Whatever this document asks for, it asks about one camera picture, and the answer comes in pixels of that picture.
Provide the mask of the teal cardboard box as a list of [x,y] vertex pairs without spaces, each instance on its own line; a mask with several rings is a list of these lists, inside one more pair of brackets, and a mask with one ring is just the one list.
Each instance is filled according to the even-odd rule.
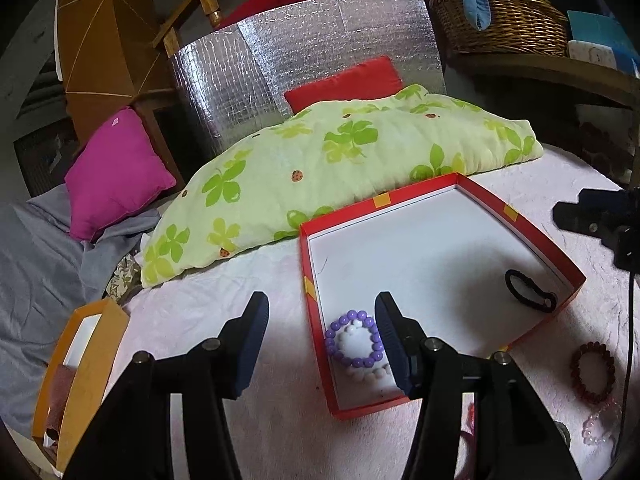
[[568,11],[567,17],[570,58],[639,77],[639,52],[615,18],[582,11]]

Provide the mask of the wooden shelf table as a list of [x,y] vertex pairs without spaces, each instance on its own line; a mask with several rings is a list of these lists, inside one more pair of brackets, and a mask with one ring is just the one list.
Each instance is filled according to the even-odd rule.
[[[569,151],[627,188],[639,185],[639,81],[618,70],[572,58],[536,54],[456,53],[447,70],[472,82],[488,110],[526,118],[538,138]],[[592,105],[630,115],[624,148],[611,129],[582,120],[578,107]]]

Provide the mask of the silver foil insulation sheet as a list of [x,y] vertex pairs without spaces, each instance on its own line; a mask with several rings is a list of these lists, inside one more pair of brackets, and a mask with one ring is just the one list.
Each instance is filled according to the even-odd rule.
[[192,41],[170,59],[196,142],[212,159],[293,112],[285,92],[388,56],[405,84],[446,90],[424,0],[306,0]]

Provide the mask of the magenta cushion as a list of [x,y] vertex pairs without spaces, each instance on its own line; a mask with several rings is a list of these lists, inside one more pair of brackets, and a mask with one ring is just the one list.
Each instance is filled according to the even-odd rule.
[[64,182],[70,196],[70,236],[87,242],[177,184],[130,107],[96,129]]

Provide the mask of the red cushion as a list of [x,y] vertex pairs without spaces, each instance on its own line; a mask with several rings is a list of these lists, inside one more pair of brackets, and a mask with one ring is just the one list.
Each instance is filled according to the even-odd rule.
[[399,74],[386,56],[370,58],[332,76],[302,84],[285,92],[294,114],[324,101],[374,100],[387,98],[402,89]]

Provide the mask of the grey blanket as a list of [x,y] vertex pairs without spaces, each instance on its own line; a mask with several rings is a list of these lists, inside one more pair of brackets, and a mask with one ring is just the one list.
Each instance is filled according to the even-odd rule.
[[1,205],[1,418],[32,434],[38,393],[76,308],[103,297],[122,257],[155,228],[148,208],[94,242],[70,236],[70,198],[59,185],[25,203]]

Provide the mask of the green clover print pillow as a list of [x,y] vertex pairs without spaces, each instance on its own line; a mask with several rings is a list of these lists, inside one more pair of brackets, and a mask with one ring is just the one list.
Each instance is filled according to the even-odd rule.
[[539,158],[526,120],[418,84],[375,100],[314,103],[205,164],[141,253],[145,288],[244,250],[296,237],[303,223],[413,182]]

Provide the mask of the brown wooden cabinet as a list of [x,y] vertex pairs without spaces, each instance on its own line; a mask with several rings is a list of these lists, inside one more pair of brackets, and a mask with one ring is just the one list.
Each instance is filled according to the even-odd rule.
[[58,55],[67,114],[85,144],[107,118],[171,88],[153,0],[58,0]]

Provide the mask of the red shallow box tray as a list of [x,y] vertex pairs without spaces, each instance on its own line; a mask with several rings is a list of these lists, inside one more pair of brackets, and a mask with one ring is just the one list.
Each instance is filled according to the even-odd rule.
[[486,358],[533,333],[547,315],[518,301],[515,270],[566,308],[585,274],[532,222],[462,174],[398,188],[300,227],[303,284],[326,403],[339,419],[405,401],[385,362],[349,372],[343,358],[372,351],[341,318],[372,312],[390,292],[402,314],[457,352]]

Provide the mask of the wicker basket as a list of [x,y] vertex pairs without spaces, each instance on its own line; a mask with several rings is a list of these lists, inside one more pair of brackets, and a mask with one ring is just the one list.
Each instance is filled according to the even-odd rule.
[[454,53],[526,53],[566,55],[568,19],[548,0],[488,0],[491,23],[476,30],[463,12],[462,0],[433,0]]

